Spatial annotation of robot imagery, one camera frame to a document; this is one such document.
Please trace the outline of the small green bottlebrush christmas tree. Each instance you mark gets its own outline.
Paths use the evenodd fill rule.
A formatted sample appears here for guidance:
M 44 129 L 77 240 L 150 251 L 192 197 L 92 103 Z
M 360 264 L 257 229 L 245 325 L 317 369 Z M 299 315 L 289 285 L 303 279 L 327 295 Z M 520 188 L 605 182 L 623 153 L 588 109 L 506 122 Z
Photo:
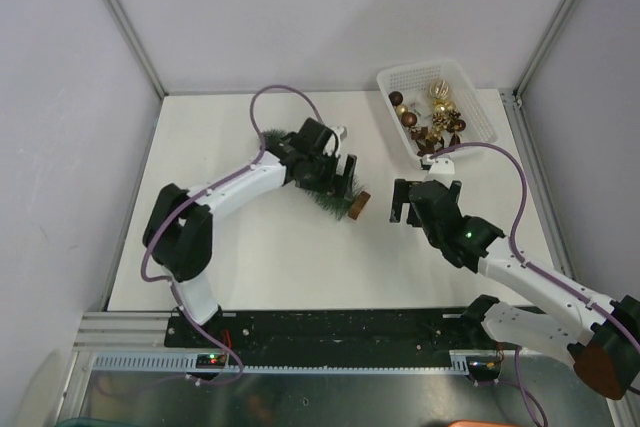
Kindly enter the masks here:
M 277 157 L 277 141 L 287 133 L 289 132 L 286 132 L 282 129 L 269 129 L 264 131 L 262 133 L 262 138 L 265 142 L 266 151 Z M 345 161 L 346 159 L 342 161 L 340 159 L 340 155 L 338 156 L 338 174 L 342 173 Z M 298 189 L 302 190 L 305 194 L 312 198 L 313 201 L 317 205 L 319 205 L 321 209 L 332 214 L 338 220 L 341 220 L 345 217 L 348 217 L 352 220 L 358 219 L 361 212 L 364 210 L 365 206 L 371 198 L 369 192 L 367 192 L 365 188 L 359 183 L 356 177 L 356 168 L 353 194 L 351 197 L 338 198 L 335 192 L 311 192 L 301 188 Z

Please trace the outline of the white perforated plastic basket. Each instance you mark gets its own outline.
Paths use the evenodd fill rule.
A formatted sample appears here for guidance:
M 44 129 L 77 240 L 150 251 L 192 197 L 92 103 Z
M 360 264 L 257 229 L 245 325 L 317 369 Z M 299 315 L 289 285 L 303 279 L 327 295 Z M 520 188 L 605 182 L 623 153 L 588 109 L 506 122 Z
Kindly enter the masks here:
M 498 140 L 477 89 L 452 60 L 388 68 L 376 81 L 410 160 L 422 169 L 446 147 Z

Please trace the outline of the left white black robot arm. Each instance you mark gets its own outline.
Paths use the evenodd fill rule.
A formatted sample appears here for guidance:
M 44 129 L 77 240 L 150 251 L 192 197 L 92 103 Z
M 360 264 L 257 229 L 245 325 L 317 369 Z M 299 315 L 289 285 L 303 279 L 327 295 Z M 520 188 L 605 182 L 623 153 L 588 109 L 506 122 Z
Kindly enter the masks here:
M 143 245 L 162 268 L 162 279 L 190 318 L 186 334 L 197 345 L 214 344 L 221 323 L 219 303 L 205 271 L 213 256 L 214 226 L 254 199 L 289 184 L 308 194 L 341 220 L 354 209 L 362 188 L 355 178 L 357 158 L 342 156 L 345 127 L 308 118 L 296 132 L 260 133 L 254 160 L 208 186 L 182 189 L 171 183 L 158 194 L 143 234 Z

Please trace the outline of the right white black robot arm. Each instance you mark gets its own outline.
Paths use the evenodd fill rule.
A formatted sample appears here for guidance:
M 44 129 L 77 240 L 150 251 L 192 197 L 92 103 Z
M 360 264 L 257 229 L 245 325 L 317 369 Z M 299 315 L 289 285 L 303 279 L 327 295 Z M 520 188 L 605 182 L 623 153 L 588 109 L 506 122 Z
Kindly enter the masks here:
M 614 300 L 536 266 L 501 229 L 462 215 L 460 190 L 458 181 L 397 179 L 390 220 L 399 222 L 407 209 L 408 224 L 421 228 L 449 264 L 508 287 L 537 309 L 526 312 L 482 295 L 465 312 L 463 340 L 473 348 L 493 340 L 528 348 L 572 367 L 601 396 L 622 399 L 639 375 L 638 300 Z

